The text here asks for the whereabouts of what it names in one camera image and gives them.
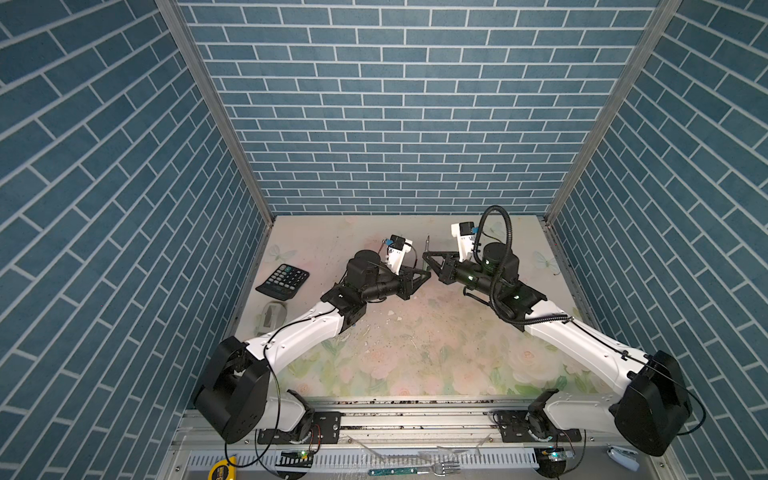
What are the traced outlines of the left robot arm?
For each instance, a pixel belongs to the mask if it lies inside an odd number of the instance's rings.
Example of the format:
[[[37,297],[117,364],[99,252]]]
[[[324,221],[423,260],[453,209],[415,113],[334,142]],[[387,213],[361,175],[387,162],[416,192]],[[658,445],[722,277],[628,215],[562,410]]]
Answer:
[[[372,250],[347,262],[342,279],[313,308],[276,330],[241,341],[224,339],[193,391],[194,407],[227,445],[254,430],[282,432],[291,442],[313,430],[315,408],[301,394],[283,390],[277,374],[316,345],[350,329],[375,301],[408,300],[431,273],[394,269]]]

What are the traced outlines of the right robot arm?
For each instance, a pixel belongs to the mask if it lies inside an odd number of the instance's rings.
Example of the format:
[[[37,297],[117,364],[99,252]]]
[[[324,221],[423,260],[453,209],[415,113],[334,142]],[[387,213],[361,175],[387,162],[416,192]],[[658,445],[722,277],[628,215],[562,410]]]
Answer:
[[[547,441],[559,431],[621,436],[655,457],[684,432],[692,396],[670,354],[646,354],[567,314],[519,279],[519,260],[500,242],[480,261],[462,252],[427,251],[423,258],[440,282],[459,283],[465,296],[488,306],[503,322],[545,341],[601,379],[607,394],[545,390],[529,406],[530,434]]]

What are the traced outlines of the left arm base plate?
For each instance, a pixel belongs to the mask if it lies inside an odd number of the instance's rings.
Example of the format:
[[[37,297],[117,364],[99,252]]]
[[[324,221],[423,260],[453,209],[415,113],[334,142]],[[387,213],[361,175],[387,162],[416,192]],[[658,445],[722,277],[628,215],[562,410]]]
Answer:
[[[338,411],[315,411],[305,414],[299,424],[288,432],[258,430],[260,445],[313,445],[337,444],[341,431],[342,414]]]

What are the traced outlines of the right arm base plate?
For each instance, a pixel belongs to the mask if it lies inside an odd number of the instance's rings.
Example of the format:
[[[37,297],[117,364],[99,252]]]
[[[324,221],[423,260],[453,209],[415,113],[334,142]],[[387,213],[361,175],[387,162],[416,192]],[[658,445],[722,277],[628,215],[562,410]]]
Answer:
[[[488,416],[504,443],[565,442],[570,445],[583,439],[578,429],[556,428],[542,411],[494,410]]]

